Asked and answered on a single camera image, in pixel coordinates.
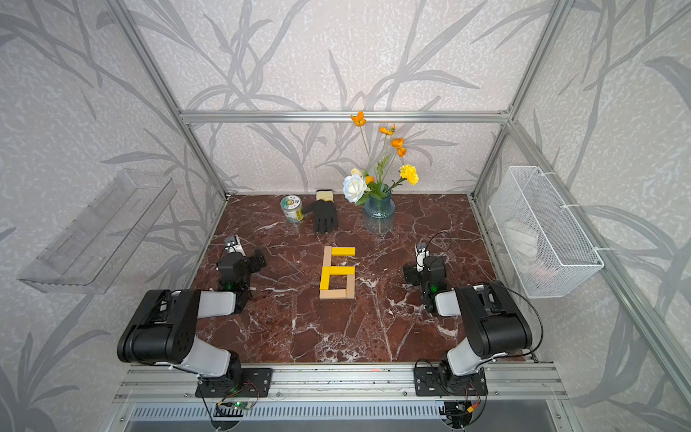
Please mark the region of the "wooden block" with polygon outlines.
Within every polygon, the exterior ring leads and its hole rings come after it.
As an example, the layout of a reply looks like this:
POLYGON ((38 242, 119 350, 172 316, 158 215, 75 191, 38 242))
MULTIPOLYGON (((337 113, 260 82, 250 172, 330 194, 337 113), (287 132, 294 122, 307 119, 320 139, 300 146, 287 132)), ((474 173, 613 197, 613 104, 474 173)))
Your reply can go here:
POLYGON ((356 275, 347 275, 347 288, 345 288, 345 298, 354 299, 356 297, 356 275))
POLYGON ((320 300, 341 300, 347 299, 346 289, 323 290, 320 291, 320 300))
POLYGON ((331 267, 332 264, 332 248, 331 246, 325 246, 323 253, 323 267, 331 267))

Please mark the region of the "yellow block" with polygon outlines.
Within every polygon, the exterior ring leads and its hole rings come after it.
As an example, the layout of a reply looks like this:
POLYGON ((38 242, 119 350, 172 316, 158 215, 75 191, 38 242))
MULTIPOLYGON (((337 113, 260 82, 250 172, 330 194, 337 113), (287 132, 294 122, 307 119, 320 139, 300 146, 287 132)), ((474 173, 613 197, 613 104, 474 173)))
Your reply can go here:
POLYGON ((320 291, 329 290, 329 281, 330 281, 330 267, 326 266, 326 267, 322 268, 322 270, 321 270, 320 291))
POLYGON ((332 257, 354 257, 356 249, 353 247, 334 247, 331 248, 332 257))
POLYGON ((356 268, 354 266, 330 266, 327 268, 330 275, 354 275, 356 268))

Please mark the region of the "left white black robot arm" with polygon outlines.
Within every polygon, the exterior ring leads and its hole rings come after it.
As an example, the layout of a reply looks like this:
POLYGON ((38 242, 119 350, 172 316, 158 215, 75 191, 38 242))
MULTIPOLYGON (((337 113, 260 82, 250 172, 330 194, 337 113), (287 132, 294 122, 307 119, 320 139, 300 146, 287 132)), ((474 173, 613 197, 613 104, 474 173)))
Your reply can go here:
POLYGON ((196 336, 198 320, 243 311, 251 299, 251 275, 266 267, 261 250, 248 256, 236 249, 217 264, 217 291, 150 290, 120 337, 116 353, 124 363, 169 365, 206 380, 243 379, 239 356, 196 336))

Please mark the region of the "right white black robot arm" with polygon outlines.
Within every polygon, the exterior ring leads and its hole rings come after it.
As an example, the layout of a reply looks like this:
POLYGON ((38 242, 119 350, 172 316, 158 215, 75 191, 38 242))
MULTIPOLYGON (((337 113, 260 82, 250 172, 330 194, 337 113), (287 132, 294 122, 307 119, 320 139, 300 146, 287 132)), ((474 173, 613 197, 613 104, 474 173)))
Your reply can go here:
POLYGON ((419 252, 414 265, 402 268, 407 284, 421 289, 426 310, 439 317, 460 318, 465 338, 440 362, 442 378, 466 378, 492 360, 516 355, 533 344, 533 333, 510 292, 499 280, 451 288, 446 262, 419 252))

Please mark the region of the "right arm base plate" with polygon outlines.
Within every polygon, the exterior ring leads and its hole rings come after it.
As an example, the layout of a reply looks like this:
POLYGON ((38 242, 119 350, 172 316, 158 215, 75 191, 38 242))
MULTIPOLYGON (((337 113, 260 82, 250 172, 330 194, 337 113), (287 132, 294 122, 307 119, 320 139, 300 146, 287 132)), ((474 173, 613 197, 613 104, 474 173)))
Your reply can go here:
POLYGON ((415 366, 413 368, 417 396, 473 396, 484 397, 489 391, 485 370, 455 375, 448 367, 415 366))

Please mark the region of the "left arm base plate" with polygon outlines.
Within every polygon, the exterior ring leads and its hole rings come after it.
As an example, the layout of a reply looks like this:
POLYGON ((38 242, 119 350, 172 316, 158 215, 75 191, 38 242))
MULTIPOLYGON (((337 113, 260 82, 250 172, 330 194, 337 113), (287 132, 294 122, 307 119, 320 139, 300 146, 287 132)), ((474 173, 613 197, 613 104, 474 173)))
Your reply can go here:
POLYGON ((272 368, 243 368, 238 378, 228 376, 201 378, 195 391, 196 398, 222 397, 266 398, 272 381, 272 368))

